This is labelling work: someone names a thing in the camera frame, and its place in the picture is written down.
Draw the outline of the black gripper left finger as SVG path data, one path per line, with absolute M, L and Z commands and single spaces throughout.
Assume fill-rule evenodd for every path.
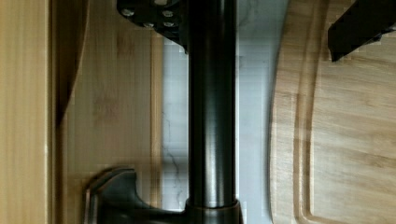
M 186 0 L 117 0 L 123 18 L 180 45 L 188 52 Z

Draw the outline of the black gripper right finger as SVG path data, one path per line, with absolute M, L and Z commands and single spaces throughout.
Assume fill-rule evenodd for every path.
M 396 0 L 356 0 L 328 30 L 333 62 L 395 31 Z

